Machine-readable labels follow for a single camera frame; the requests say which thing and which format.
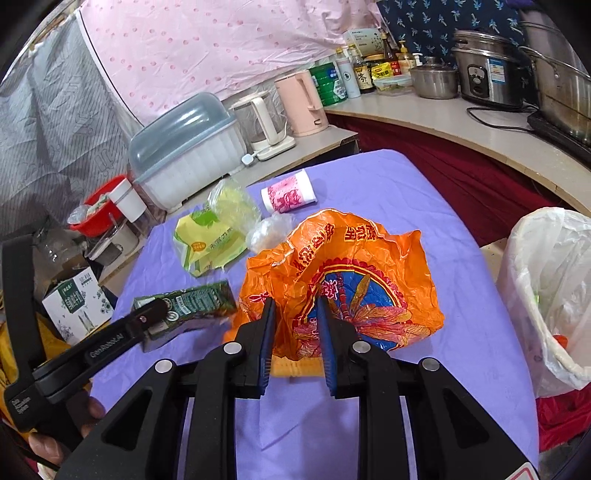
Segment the metal rivet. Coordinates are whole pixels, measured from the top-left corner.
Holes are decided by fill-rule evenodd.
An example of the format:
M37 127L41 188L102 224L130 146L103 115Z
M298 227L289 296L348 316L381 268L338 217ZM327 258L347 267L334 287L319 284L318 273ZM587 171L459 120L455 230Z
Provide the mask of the metal rivet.
M425 370L429 370L430 372L436 372L437 370L439 370L440 365L441 364L434 358L426 358L425 360L423 360L423 368Z
M370 348L371 345L368 342L364 342L363 340L359 340L353 344L353 350L355 350L357 353L367 353L369 352Z
M242 350L242 345L240 345L238 342L229 342L223 346L223 351L228 355L235 355L240 350Z
M154 368L159 374L165 374L166 372L170 372L172 367L173 363L170 360L161 360Z

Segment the red pattern on cup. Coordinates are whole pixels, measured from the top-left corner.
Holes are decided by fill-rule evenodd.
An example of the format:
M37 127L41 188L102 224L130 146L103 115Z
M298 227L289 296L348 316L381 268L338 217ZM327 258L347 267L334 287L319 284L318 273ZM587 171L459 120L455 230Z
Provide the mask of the red pattern on cup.
M287 177L267 188L269 200L276 212L285 213L304 204L296 176Z

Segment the pink and white paper cup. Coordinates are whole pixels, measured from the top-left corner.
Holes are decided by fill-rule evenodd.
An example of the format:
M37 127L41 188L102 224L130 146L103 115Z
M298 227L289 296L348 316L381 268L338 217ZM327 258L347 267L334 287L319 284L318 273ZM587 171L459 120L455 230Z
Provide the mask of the pink and white paper cup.
M261 190L269 213L285 213L316 201L314 189L305 170Z

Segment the white sticker with red border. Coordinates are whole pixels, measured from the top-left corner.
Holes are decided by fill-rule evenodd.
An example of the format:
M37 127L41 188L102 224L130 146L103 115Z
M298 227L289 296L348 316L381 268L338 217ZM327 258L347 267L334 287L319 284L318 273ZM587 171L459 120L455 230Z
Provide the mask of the white sticker with red border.
M521 465L514 473L509 475L506 480L540 480L535 473L534 466L527 462Z

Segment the human hand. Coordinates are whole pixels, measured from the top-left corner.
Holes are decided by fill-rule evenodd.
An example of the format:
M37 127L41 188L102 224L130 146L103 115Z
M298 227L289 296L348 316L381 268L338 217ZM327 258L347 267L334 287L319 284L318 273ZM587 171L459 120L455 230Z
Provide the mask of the human hand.
M80 429L80 433L83 437L86 437L92 430L92 427L105 416L105 408L96 398L88 397L87 409L93 420L85 423ZM31 433L29 435L29 446L31 447L31 450L33 450L33 453L44 458L48 462L59 466L64 461L64 450L62 445L52 437L41 435L40 433Z

